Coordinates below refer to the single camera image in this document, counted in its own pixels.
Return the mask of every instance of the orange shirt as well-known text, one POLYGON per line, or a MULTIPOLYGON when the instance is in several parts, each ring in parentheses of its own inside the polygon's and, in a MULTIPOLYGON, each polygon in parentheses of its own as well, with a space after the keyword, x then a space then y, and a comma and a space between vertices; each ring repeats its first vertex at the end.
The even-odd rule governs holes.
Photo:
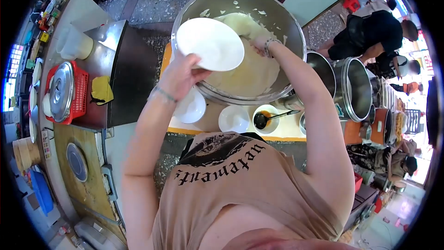
POLYGON ((403 87, 404 87, 404 93, 408 93, 408 94, 414 93, 419 90, 418 82, 412 82, 409 84, 404 83, 403 87))

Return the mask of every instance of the bamboo steamer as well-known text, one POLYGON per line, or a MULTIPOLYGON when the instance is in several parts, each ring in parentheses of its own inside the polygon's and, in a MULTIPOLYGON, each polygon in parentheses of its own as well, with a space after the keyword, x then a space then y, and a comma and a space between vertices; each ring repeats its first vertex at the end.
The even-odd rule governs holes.
POLYGON ((392 112, 387 108, 376 108, 375 122, 371 126, 372 135, 370 136, 370 140, 381 145, 386 145, 389 142, 392 129, 392 112))
POLYGON ((37 144, 32 143, 31 137, 12 142, 15 162, 20 172, 40 163, 40 152, 37 144))

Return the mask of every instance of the bracelet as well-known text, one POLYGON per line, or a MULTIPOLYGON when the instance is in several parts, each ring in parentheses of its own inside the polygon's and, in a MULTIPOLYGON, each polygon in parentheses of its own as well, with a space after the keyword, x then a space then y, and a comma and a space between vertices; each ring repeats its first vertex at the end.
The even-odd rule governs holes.
POLYGON ((265 42, 265 46, 264 46, 265 56, 266 56, 266 57, 269 57, 269 58, 273 58, 273 56, 272 56, 271 53, 270 53, 270 50, 268 49, 268 45, 269 45, 271 42, 278 42, 278 43, 282 44, 279 40, 276 40, 276 39, 273 39, 273 38, 270 38, 270 39, 268 39, 268 40, 265 42))
POLYGON ((153 92, 156 92, 156 91, 161 93, 162 95, 164 95, 168 100, 170 100, 174 103, 178 102, 177 99, 175 99, 173 96, 171 96, 169 93, 165 92, 162 88, 158 87, 157 85, 154 86, 154 88, 153 88, 153 92))

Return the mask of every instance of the hair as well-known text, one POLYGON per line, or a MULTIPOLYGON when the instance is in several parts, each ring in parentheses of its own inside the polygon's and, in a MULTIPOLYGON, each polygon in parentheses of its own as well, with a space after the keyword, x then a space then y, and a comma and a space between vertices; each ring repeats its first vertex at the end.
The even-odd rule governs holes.
POLYGON ((421 73, 421 65, 419 64, 418 60, 410 60, 409 66, 417 75, 421 73))
POLYGON ((408 169, 408 174, 413 176, 414 172, 418 169, 418 163, 416 162, 416 158, 408 156, 405 159, 405 165, 408 169))
POLYGON ((412 41, 417 41, 419 37, 418 28, 411 20, 403 20, 402 24, 404 25, 406 31, 407 31, 407 38, 412 41))
POLYGON ((396 8, 396 0, 386 0, 387 6, 390 8, 390 10, 394 10, 396 8))

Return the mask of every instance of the white bowl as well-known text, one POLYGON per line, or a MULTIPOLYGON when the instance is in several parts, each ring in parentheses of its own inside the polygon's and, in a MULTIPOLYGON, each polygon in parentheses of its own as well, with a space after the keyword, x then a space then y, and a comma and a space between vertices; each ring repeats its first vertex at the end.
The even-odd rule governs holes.
MULTIPOLYGON (((275 116, 275 115, 279 115, 280 114, 278 112, 278 110, 274 106, 269 105, 269 104, 264 104, 264 105, 261 105, 260 107, 258 107, 256 109, 256 111, 253 113, 252 121, 254 120, 254 116, 257 113, 261 112, 261 111, 268 111, 271 114, 271 116, 275 116)), ((278 128, 278 125, 279 125, 279 118, 272 119, 272 120, 270 120, 270 124, 269 125, 267 125, 263 129, 259 130, 254 125, 254 122, 253 122, 254 129, 256 131, 258 131, 259 133, 261 133, 261 134, 270 134, 270 133, 272 133, 273 131, 275 131, 278 128)))
POLYGON ((247 132, 250 125, 248 112, 240 106, 231 105, 225 107, 219 114, 219 128, 221 131, 247 132))
POLYGON ((49 103, 49 93, 47 93, 43 97, 42 106, 43 106, 43 113, 48 117, 52 117, 51 105, 49 103))
POLYGON ((228 25, 208 18, 190 19, 180 25, 177 46, 184 54, 197 54, 199 67, 212 71, 235 69, 244 59, 241 38, 228 25))
POLYGON ((307 131, 305 129, 305 112, 302 113, 301 117, 299 118, 299 129, 303 135, 307 136, 307 131))
POLYGON ((202 118, 206 108, 205 98, 193 87, 185 98, 177 104, 173 116, 182 123, 192 124, 202 118))

